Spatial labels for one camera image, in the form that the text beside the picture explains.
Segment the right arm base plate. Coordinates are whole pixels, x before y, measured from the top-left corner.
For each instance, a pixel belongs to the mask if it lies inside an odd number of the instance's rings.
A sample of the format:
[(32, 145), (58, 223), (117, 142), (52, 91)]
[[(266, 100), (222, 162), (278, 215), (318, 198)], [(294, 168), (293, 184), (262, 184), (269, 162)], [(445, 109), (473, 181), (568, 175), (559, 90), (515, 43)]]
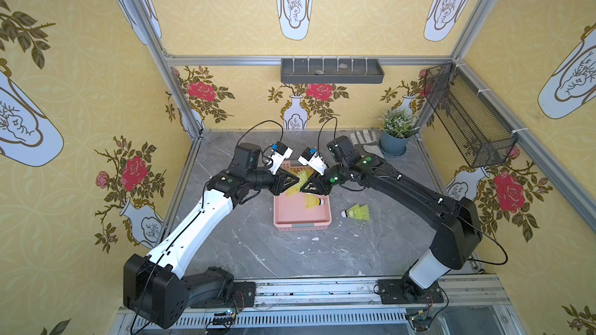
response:
[(377, 293), (383, 305), (430, 306), (445, 303), (445, 296), (437, 282), (429, 288), (420, 288), (409, 278), (381, 279), (377, 282)]

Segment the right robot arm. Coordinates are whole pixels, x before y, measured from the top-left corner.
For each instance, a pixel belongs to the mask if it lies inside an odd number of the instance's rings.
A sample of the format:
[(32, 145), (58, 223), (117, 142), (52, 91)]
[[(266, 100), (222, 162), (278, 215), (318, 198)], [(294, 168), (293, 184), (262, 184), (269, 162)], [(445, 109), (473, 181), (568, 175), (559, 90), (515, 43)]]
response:
[(416, 213), (436, 231), (430, 247), (401, 279), (401, 289), (421, 296), (442, 276), (461, 269), (482, 240), (473, 201), (442, 195), (412, 180), (384, 158), (357, 148), (347, 136), (327, 144), (335, 165), (329, 167), (315, 149), (306, 148), (299, 163), (315, 173), (301, 187), (312, 195), (330, 195), (335, 186), (353, 181), (389, 196)]

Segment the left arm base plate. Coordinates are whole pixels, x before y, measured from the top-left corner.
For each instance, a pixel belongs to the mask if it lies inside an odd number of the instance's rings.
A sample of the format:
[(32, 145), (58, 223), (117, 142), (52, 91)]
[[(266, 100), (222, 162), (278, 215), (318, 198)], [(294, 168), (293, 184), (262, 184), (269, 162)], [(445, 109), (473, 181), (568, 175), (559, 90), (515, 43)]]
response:
[(255, 282), (227, 282), (202, 285), (190, 293), (189, 307), (193, 309), (238, 306), (251, 308), (255, 304)]

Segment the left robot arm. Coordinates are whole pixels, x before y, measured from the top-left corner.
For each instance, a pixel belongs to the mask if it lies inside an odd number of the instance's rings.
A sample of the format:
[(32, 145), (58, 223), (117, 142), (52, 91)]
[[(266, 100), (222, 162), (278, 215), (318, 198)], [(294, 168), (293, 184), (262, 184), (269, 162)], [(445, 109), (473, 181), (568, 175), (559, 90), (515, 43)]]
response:
[(280, 195), (298, 183), (298, 177), (281, 168), (292, 149), (277, 142), (272, 150), (261, 165), (261, 147), (237, 144), (231, 163), (206, 182), (200, 201), (180, 225), (144, 257), (134, 254), (128, 259), (124, 265), (124, 306), (136, 317), (168, 329), (194, 304), (231, 298), (232, 274), (209, 268), (187, 275), (186, 269), (217, 224), (250, 200), (249, 192), (265, 189)]

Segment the pink perforated storage basket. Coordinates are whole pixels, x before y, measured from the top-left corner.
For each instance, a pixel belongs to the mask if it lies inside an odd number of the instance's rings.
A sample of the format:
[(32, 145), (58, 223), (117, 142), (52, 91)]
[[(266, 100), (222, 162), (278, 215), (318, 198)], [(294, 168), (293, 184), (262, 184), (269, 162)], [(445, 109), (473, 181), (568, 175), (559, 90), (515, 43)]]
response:
[[(310, 167), (292, 161), (284, 161), (281, 169), (289, 172), (309, 169), (315, 173)], [(296, 195), (286, 196), (284, 193), (274, 197), (273, 224), (278, 231), (325, 230), (331, 225), (332, 210), (329, 197), (315, 195), (324, 200), (324, 205), (305, 209), (305, 195), (310, 194), (299, 192)]]

